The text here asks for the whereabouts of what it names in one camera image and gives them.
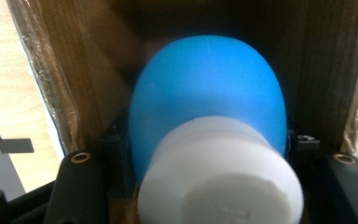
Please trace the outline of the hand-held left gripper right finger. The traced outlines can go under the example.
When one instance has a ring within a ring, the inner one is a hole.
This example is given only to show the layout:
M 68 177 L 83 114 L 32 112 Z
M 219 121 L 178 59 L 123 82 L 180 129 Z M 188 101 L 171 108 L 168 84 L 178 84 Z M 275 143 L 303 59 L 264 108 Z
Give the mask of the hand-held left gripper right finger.
M 305 195 L 300 224 L 358 224 L 358 158 L 320 154 L 320 141 L 287 129 L 286 159 Z

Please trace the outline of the blue bottle with white cap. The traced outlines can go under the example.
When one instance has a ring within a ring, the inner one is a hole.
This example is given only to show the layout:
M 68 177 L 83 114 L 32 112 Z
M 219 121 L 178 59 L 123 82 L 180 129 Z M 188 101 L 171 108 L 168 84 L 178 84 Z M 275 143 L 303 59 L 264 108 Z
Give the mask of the blue bottle with white cap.
M 286 113 L 266 60 L 240 40 L 172 42 L 141 74 L 130 109 L 141 224 L 299 224 Z

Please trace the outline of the blue cardboard box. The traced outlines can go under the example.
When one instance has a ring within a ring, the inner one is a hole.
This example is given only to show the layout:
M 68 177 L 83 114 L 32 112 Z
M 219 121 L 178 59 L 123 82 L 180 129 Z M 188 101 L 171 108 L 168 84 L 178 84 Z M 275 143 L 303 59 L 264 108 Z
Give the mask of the blue cardboard box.
M 358 0 L 7 0 L 65 156 L 125 126 L 147 64 L 174 41 L 240 40 L 279 83 L 287 129 L 358 158 Z M 138 214 L 139 182 L 129 214 Z

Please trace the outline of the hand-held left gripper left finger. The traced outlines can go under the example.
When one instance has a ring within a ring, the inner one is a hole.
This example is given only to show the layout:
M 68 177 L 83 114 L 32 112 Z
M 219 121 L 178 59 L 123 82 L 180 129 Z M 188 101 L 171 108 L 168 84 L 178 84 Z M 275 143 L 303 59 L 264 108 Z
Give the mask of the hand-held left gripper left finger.
M 113 125 L 95 149 L 62 160 L 44 224 L 131 224 L 135 189 L 127 128 Z

